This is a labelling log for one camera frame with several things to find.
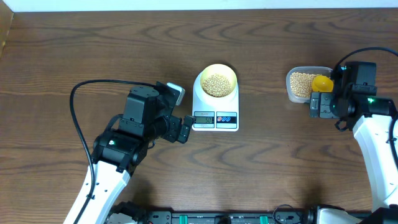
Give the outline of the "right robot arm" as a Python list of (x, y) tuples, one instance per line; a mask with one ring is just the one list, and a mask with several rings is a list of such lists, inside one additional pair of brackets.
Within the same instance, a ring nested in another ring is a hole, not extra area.
[(347, 62), (331, 73), (331, 92), (313, 92), (310, 116), (352, 131), (364, 157), (373, 211), (361, 220), (335, 207), (317, 208), (314, 223), (397, 223), (397, 108), (377, 94), (376, 64)]

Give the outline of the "yellow measuring scoop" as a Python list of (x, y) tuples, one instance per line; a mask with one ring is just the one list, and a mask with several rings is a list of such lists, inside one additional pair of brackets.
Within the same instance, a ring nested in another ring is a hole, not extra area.
[(313, 79), (311, 87), (314, 92), (330, 93), (333, 91), (334, 83), (330, 78), (320, 75)]

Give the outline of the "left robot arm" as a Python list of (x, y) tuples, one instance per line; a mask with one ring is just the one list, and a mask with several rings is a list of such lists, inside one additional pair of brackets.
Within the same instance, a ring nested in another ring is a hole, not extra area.
[(130, 89), (124, 112), (114, 116), (88, 152), (89, 166), (82, 188), (65, 223), (105, 223), (119, 194), (155, 140), (186, 143), (193, 116), (178, 118), (172, 111), (185, 90), (173, 83)]

